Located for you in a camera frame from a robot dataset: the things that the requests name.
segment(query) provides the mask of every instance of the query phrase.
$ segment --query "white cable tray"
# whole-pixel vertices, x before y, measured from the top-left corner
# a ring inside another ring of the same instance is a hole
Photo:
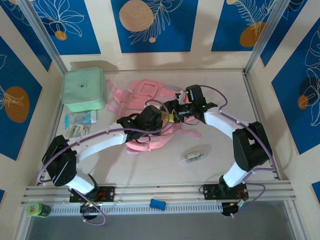
[[[165,210],[149,207],[148,204],[104,205],[102,211],[107,215],[141,215],[141,214],[190,214],[190,213],[222,213],[221,202],[210,203],[172,203],[167,204]],[[51,209],[51,216],[78,216],[80,206],[55,205]]]

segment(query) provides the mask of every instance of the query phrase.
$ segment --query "green square container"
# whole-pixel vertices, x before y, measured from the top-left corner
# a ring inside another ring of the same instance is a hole
[[[72,113],[103,109],[107,104],[104,72],[99,67],[68,71],[61,101]]]

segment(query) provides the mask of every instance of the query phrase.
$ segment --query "white floor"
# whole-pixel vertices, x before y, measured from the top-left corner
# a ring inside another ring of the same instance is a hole
[[[132,81],[152,79],[182,88],[193,84],[204,84],[219,89],[228,98],[226,113],[247,122],[255,122],[254,112],[247,90],[239,71],[123,71],[108,73],[117,87],[127,88]],[[222,97],[211,89],[203,89],[207,102],[219,106],[224,103]],[[113,102],[108,89],[108,102]],[[65,134],[63,109],[57,135]],[[98,123],[93,124],[90,133],[101,130],[113,122],[116,115],[107,109],[97,111]],[[137,184],[183,184],[215,182],[234,163],[233,145],[230,138],[219,130],[199,123],[195,126],[184,125],[183,129],[201,133],[196,139],[176,134],[162,148],[138,155],[128,155],[125,145],[113,146],[102,150],[82,161],[78,166],[85,173],[90,173],[98,184],[137,185]],[[180,156],[192,150],[205,150],[205,159],[181,164]],[[259,172],[250,177],[252,181],[269,181],[274,176],[271,172]]]

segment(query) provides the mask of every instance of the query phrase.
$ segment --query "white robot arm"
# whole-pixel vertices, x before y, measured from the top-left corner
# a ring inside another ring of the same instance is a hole
[[[185,118],[194,116],[199,121],[219,129],[232,139],[235,163],[219,179],[220,190],[228,192],[239,185],[254,167],[265,163],[268,156],[257,142],[252,141],[254,138],[243,126],[224,117],[216,104],[206,103],[199,85],[187,87],[186,92],[190,103],[181,104],[181,101],[176,99],[164,105],[173,114],[175,123],[183,122]],[[145,135],[134,129],[156,132],[155,130],[162,128],[161,117],[161,111],[149,105],[136,118],[122,117],[117,123],[113,123],[106,129],[85,137],[66,140],[62,135],[57,136],[50,144],[42,162],[46,164],[53,155],[69,146],[68,150],[48,165],[47,172],[55,186],[66,185],[86,195],[89,199],[93,199],[99,192],[99,186],[92,176],[77,169],[76,164],[103,149],[137,140]],[[242,123],[253,130],[271,151],[261,123],[247,124],[243,121]]]

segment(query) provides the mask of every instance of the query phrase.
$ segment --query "pink backpack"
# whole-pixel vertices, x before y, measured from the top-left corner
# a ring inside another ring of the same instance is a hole
[[[145,108],[145,102],[150,99],[156,99],[162,103],[170,100],[174,100],[176,93],[180,93],[182,89],[177,86],[167,85],[165,83],[153,81],[153,80],[140,80],[131,83],[129,88],[122,90],[116,88],[110,79],[107,80],[110,86],[113,97],[116,103],[120,104],[119,108],[115,108],[111,104],[107,104],[106,108],[117,114],[117,119],[129,116],[135,113],[141,113]],[[183,101],[187,103],[187,96],[184,96]],[[158,105],[156,102],[150,102],[152,105]],[[200,138],[200,134],[191,131],[185,131],[181,129],[182,123],[169,124],[162,132],[160,136],[150,135],[148,137],[141,137],[138,141],[127,142],[127,153],[138,154],[143,151],[151,151],[152,149],[161,148],[164,146],[175,133],[179,133],[185,136]]]

